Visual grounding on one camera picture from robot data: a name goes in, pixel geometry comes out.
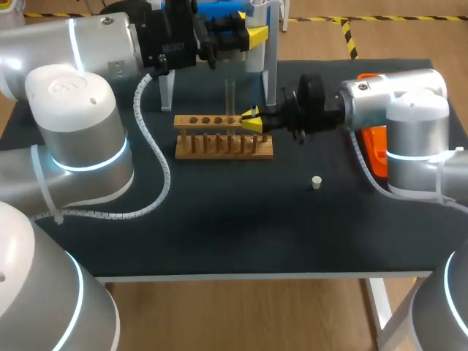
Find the cable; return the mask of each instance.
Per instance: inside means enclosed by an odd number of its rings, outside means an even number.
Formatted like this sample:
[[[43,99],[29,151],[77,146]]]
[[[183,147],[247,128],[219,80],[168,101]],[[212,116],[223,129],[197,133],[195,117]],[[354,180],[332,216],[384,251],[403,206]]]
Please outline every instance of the cable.
[[[60,213],[62,214],[62,216],[80,216],[80,217],[88,217],[88,218],[95,218],[95,219],[110,219],[110,220],[138,218],[153,211],[156,207],[161,205],[162,201],[164,201],[164,199],[167,197],[167,194],[170,188],[169,165],[167,164],[167,161],[163,153],[159,149],[159,146],[156,144],[156,141],[154,141],[153,137],[151,136],[151,133],[148,131],[145,121],[143,120],[143,116],[141,114],[141,108],[140,108],[141,96],[143,95],[143,92],[146,86],[152,80],[153,78],[149,74],[147,74],[145,77],[143,77],[143,79],[138,84],[138,87],[135,91],[135,96],[133,98],[133,111],[135,113],[135,119],[137,121],[138,126],[140,127],[140,131],[142,132],[143,137],[145,137],[146,141],[148,142],[154,154],[156,155],[157,159],[159,160],[159,163],[161,164],[162,172],[164,173],[164,186],[162,187],[161,193],[155,199],[155,201],[147,205],[145,208],[142,208],[134,212],[127,212],[125,214],[113,214],[113,213],[108,213],[108,212],[86,211],[86,210],[71,208],[71,209],[61,210]],[[46,212],[44,214],[39,214],[37,216],[34,216],[31,219],[35,221],[35,220],[45,218],[45,217],[50,217],[50,216],[51,216],[50,212]]]
[[[388,190],[383,189],[374,179],[374,177],[371,174],[371,171],[367,167],[366,161],[364,160],[364,157],[361,153],[361,149],[359,148],[358,140],[356,139],[356,134],[351,131],[350,132],[350,137],[351,137],[351,142],[352,146],[354,147],[356,156],[358,157],[359,164],[361,165],[361,168],[363,169],[364,174],[366,175],[369,183],[382,195],[395,199],[395,200],[403,200],[403,201],[416,201],[419,203],[439,203],[440,205],[447,206],[454,208],[456,210],[459,210],[461,212],[464,212],[468,214],[468,207],[461,205],[457,203],[455,200],[450,199],[450,198],[445,198],[445,201],[440,202],[438,200],[419,200],[419,199],[412,199],[409,197],[403,197],[396,195],[392,192],[389,192]]]

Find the wooden floor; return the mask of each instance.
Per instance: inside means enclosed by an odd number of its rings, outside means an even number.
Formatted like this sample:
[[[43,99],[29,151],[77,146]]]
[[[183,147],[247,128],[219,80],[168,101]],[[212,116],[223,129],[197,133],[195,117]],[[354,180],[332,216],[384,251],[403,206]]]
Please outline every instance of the wooden floor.
[[[100,0],[89,0],[93,11]],[[86,12],[83,0],[28,0],[27,12]],[[468,15],[466,0],[291,0],[291,17]],[[468,126],[468,22],[352,22],[360,59],[429,58],[448,82]],[[349,59],[341,27],[290,23],[281,60]],[[0,98],[0,131],[13,104]],[[395,309],[411,279],[386,279]],[[375,350],[362,282],[239,281],[114,284],[121,313],[120,351]],[[413,350],[408,339],[400,350]]]

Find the black table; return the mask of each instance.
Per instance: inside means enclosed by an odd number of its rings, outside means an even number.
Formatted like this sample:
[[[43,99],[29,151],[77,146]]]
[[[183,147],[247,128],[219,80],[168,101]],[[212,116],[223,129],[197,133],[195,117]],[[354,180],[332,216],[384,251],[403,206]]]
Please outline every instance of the black table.
[[[332,94],[342,80],[362,72],[425,67],[431,67],[430,61],[281,62],[278,101],[280,88],[297,86],[301,73],[320,73]],[[223,114],[226,77],[235,77],[236,112],[246,110],[252,94],[243,66],[220,64],[216,71],[200,65],[176,73],[173,113]],[[129,132],[135,180],[116,201],[90,207],[100,211],[137,210],[162,188],[159,163],[133,117],[132,92],[118,101]],[[148,216],[128,221],[67,217],[60,226],[52,219],[38,222],[95,276],[404,275],[432,271],[467,238],[467,215],[377,193],[344,129],[317,134],[303,146],[289,133],[275,132],[273,161],[175,160],[173,114],[158,112],[156,83],[147,88],[142,106],[172,172],[166,201]],[[17,105],[0,149],[41,143],[29,114],[27,105]],[[453,111],[450,144],[468,146]],[[315,175],[322,177],[322,187],[310,192]]]

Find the yellow black floor tape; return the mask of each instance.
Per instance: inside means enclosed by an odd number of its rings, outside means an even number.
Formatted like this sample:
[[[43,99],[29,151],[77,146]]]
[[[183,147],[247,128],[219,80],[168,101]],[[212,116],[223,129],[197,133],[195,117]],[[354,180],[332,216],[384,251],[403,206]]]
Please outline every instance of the yellow black floor tape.
[[[88,13],[25,13],[25,18],[76,18],[76,17],[89,17]]]
[[[289,22],[323,22],[341,20],[468,20],[468,16],[319,16],[319,17],[294,17]]]
[[[344,38],[346,39],[346,44],[348,51],[350,52],[351,59],[359,59],[358,51],[356,50],[356,45],[351,35],[350,22],[348,20],[341,20],[341,29],[343,29]]]
[[[89,17],[88,13],[30,13],[24,14],[26,18],[76,18]],[[468,16],[318,16],[318,17],[294,17],[289,22],[323,22],[341,20],[468,20]]]

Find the test tube rack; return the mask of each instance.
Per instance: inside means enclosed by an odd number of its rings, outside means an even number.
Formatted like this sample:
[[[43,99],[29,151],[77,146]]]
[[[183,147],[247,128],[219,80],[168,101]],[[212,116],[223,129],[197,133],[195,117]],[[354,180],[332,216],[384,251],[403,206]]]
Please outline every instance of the test tube rack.
[[[174,128],[180,131],[176,159],[273,159],[271,135],[234,135],[242,130],[240,116],[175,115]],[[197,135],[201,129],[224,133]]]

